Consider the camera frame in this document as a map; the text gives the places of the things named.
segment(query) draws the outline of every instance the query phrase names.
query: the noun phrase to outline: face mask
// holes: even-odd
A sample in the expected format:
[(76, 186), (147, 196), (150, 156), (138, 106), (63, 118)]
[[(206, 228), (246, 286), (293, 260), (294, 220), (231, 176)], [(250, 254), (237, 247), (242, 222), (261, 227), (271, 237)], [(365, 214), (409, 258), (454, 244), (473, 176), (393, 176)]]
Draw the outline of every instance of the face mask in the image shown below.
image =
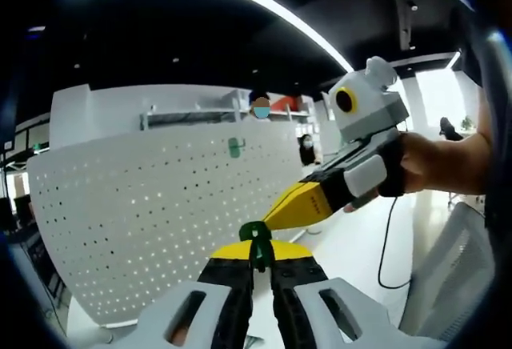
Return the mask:
[(258, 118), (267, 118), (270, 113), (269, 107), (255, 107), (254, 115)]

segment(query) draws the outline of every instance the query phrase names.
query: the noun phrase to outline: human arm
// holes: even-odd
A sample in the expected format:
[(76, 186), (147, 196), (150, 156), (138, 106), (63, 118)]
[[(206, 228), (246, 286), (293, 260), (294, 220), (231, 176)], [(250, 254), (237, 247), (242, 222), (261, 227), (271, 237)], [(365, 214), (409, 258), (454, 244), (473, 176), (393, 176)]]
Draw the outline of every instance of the human arm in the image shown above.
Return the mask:
[(316, 165), (320, 165), (322, 163), (322, 157), (318, 155), (318, 152), (316, 151), (316, 149), (313, 149), (313, 152), (314, 152), (314, 163)]
[(426, 140), (405, 134), (406, 191), (422, 189), (451, 191), (465, 195), (485, 193), (490, 164), (490, 112), (485, 92), (478, 92), (477, 132), (462, 141)]

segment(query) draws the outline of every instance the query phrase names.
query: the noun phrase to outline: black ceiling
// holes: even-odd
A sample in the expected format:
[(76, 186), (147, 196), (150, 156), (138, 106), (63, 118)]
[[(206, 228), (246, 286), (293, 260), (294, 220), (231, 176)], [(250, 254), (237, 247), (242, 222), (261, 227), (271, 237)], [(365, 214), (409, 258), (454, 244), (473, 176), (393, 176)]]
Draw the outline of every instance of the black ceiling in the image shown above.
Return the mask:
[[(375, 54), (393, 61), (456, 48), (448, 31), (454, 0), (275, 1), (311, 25), (356, 70)], [(400, 43), (398, 12), (408, 3), (418, 6), (408, 13), (413, 50)], [(20, 88), (18, 123), (49, 111), (54, 91), (80, 83), (92, 89), (151, 83), (262, 86), (315, 95), (325, 81), (344, 73), (308, 37), (248, 0), (16, 0), (14, 5), (2, 40), (10, 63), (21, 59), (28, 74)], [(28, 36), (32, 26), (46, 29)], [(5, 69), (2, 81), (11, 75), (12, 69)]]

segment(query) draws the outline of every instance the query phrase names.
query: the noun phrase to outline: white perforated panel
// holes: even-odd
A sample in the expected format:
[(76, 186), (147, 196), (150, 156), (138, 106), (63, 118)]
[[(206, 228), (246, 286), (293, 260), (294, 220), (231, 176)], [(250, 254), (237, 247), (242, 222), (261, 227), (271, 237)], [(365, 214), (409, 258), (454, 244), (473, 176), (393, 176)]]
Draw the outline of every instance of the white perforated panel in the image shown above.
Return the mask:
[[(302, 177), (294, 132), (290, 122), (176, 126), (33, 157), (39, 229), (90, 317), (136, 319), (168, 287), (196, 279), (209, 254)], [(246, 141), (238, 158), (232, 137)]]

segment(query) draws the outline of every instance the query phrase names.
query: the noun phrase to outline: perforated partition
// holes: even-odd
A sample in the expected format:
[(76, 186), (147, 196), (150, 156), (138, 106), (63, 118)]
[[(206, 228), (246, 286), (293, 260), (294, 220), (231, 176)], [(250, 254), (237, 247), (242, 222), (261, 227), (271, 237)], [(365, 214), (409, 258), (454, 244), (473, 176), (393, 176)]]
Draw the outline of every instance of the perforated partition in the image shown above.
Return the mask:
[(400, 329), (451, 341), (473, 314), (494, 276), (494, 259), (483, 217), (458, 203), (422, 265)]
[(50, 257), (99, 324), (136, 319), (196, 279), (212, 251), (302, 177), (291, 122), (126, 134), (40, 154), (28, 171)]

